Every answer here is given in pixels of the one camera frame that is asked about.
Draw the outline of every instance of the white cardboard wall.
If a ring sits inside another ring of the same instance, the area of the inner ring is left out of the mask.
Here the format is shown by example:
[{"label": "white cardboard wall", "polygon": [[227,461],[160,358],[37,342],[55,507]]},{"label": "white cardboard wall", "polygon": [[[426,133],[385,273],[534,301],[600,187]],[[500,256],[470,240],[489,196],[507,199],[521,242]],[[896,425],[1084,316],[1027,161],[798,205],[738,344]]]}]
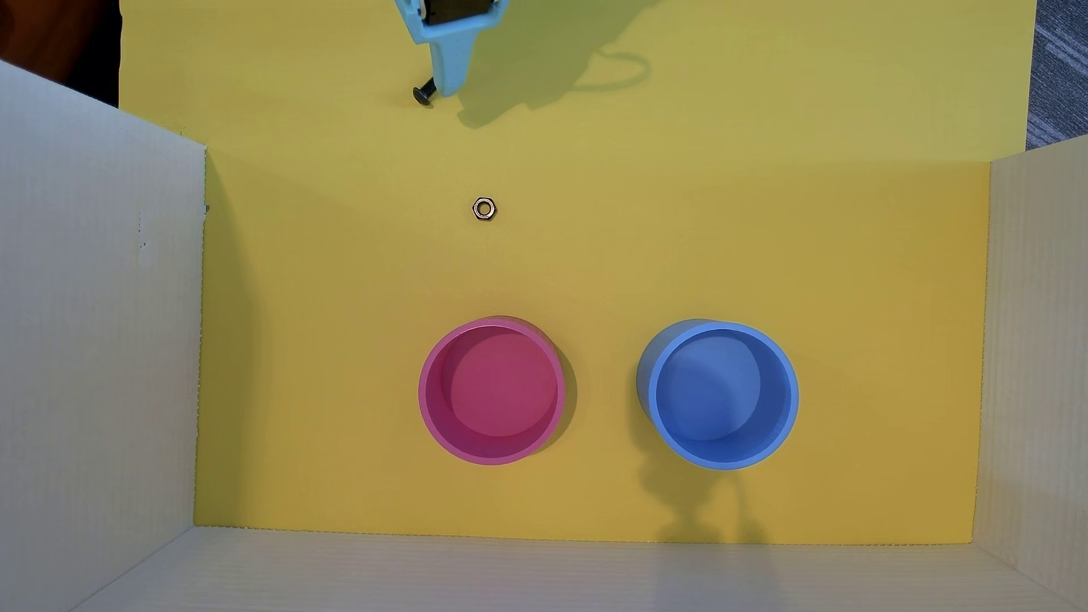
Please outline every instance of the white cardboard wall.
[{"label": "white cardboard wall", "polygon": [[991,174],[975,541],[1088,610],[1088,136]]},{"label": "white cardboard wall", "polygon": [[1076,612],[972,544],[523,541],[195,527],[75,612]]},{"label": "white cardboard wall", "polygon": [[0,62],[0,611],[191,526],[203,147]]}]

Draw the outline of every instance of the gray carpet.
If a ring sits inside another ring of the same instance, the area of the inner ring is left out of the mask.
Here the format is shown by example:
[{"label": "gray carpet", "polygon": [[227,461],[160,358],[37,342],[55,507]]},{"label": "gray carpet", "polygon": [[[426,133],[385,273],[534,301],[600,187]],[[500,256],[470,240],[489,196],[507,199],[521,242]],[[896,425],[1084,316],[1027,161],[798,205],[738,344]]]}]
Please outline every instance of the gray carpet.
[{"label": "gray carpet", "polygon": [[1088,0],[1039,0],[1027,148],[1088,134]]}]

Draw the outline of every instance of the corrugated cardboard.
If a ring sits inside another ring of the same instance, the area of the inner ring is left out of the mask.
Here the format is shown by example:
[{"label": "corrugated cardboard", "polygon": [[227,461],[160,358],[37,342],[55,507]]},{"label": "corrugated cardboard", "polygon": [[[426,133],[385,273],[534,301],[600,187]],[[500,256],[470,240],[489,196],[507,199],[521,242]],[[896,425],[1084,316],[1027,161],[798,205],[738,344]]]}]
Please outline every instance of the corrugated cardboard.
[{"label": "corrugated cardboard", "polygon": [[970,544],[518,541],[195,527],[78,612],[1074,612]]},{"label": "corrugated cardboard", "polygon": [[991,179],[975,541],[1088,609],[1088,136]]},{"label": "corrugated cardboard", "polygon": [[0,611],[193,524],[203,157],[0,62]]},{"label": "corrugated cardboard", "polygon": [[[122,107],[209,147],[197,524],[970,540],[988,164],[1023,150],[1035,0],[514,0],[429,110],[393,0],[125,7]],[[577,387],[497,470],[415,391],[496,313]],[[743,473],[639,407],[639,354],[690,317],[796,368],[790,438]]]}]

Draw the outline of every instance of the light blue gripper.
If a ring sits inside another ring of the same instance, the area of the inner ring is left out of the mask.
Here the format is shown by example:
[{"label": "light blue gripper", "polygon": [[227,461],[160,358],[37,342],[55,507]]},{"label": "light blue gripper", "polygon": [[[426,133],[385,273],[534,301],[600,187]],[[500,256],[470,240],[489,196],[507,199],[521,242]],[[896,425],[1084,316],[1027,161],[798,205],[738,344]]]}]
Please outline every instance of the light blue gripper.
[{"label": "light blue gripper", "polygon": [[456,94],[469,75],[469,60],[475,37],[489,27],[495,27],[503,19],[509,0],[496,0],[491,11],[483,15],[466,17],[438,25],[423,23],[419,0],[394,0],[400,16],[408,26],[408,33],[417,45],[431,46],[431,65],[434,84],[443,97]]}]

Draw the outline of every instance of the cup rim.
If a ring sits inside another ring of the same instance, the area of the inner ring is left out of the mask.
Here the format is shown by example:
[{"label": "cup rim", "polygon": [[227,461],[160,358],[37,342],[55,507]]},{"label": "cup rim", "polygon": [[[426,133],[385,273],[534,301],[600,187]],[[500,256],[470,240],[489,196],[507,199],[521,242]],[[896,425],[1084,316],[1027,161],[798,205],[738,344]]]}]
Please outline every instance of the cup rim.
[{"label": "cup rim", "polygon": [[[657,387],[660,380],[662,370],[664,369],[666,362],[668,362],[672,357],[672,354],[676,353],[676,351],[689,340],[714,331],[729,331],[729,332],[742,333],[755,339],[756,341],[765,345],[767,348],[771,351],[771,353],[775,354],[775,356],[778,358],[778,362],[782,365],[782,369],[786,371],[787,383],[790,387],[790,403],[786,407],[787,417],[786,417],[786,424],[782,426],[782,428],[772,439],[770,439],[767,443],[765,443],[758,452],[753,453],[742,460],[732,462],[710,461],[705,457],[698,456],[688,451],[685,448],[683,448],[679,442],[677,442],[676,438],[672,436],[672,432],[669,431],[668,428],[665,426],[665,423],[660,416],[660,407],[657,404]],[[755,465],[761,461],[770,456],[771,453],[774,453],[776,450],[778,450],[779,446],[782,445],[782,443],[786,441],[787,436],[789,436],[790,430],[793,429],[793,424],[798,418],[798,405],[800,403],[796,371],[794,371],[793,365],[790,363],[790,359],[786,355],[786,352],[782,351],[782,348],[774,340],[771,340],[770,336],[768,336],[767,334],[763,333],[762,331],[753,327],[745,326],[743,323],[734,323],[730,321],[710,321],[710,320],[707,320],[706,322],[696,326],[692,326],[691,328],[680,332],[679,334],[677,334],[676,338],[669,341],[669,343],[665,346],[665,348],[660,351],[660,353],[658,353],[658,355],[654,359],[653,368],[651,369],[650,383],[646,385],[646,395],[647,395],[646,401],[650,404],[647,409],[650,418],[651,420],[653,420],[654,427],[657,429],[658,433],[660,433],[662,438],[669,445],[669,448],[672,449],[680,456],[688,460],[689,462],[694,463],[695,465],[698,465],[701,467],[706,467],[710,469],[740,469],[743,467]]]},{"label": "cup rim", "polygon": [[[556,397],[554,405],[552,407],[552,418],[548,421],[548,424],[544,427],[544,429],[541,431],[540,436],[536,437],[531,443],[527,444],[521,450],[498,457],[479,456],[477,454],[465,451],[459,446],[457,446],[456,444],[454,444],[453,442],[450,442],[442,433],[437,425],[435,425],[434,419],[431,416],[432,406],[430,402],[426,401],[428,383],[431,380],[431,377],[435,375],[434,364],[438,359],[438,357],[446,351],[446,348],[449,347],[450,344],[456,342],[462,335],[473,330],[483,328],[508,329],[510,331],[520,333],[521,335],[532,340],[533,344],[535,344],[536,347],[543,351],[544,355],[547,357],[548,365],[552,367],[552,372],[556,381]],[[423,369],[420,372],[418,396],[419,396],[420,414],[423,417],[423,423],[424,425],[426,425],[428,431],[431,432],[431,437],[434,438],[434,440],[438,442],[438,444],[441,444],[442,448],[445,449],[448,453],[450,453],[456,457],[459,457],[461,460],[478,465],[504,465],[508,463],[514,463],[518,460],[531,455],[532,453],[540,450],[540,448],[547,442],[548,438],[552,437],[552,434],[555,432],[555,429],[559,425],[559,420],[562,418],[564,404],[566,403],[566,397],[567,397],[567,384],[566,384],[566,378],[562,372],[562,364],[559,360],[558,352],[556,351],[555,345],[552,343],[552,340],[547,336],[547,334],[541,331],[540,328],[537,328],[536,326],[523,319],[509,316],[492,316],[482,319],[477,319],[474,321],[469,321],[454,329],[445,336],[443,336],[442,340],[440,340],[434,345],[433,348],[431,348],[431,352],[426,356],[426,360],[424,360],[423,363]]]}]

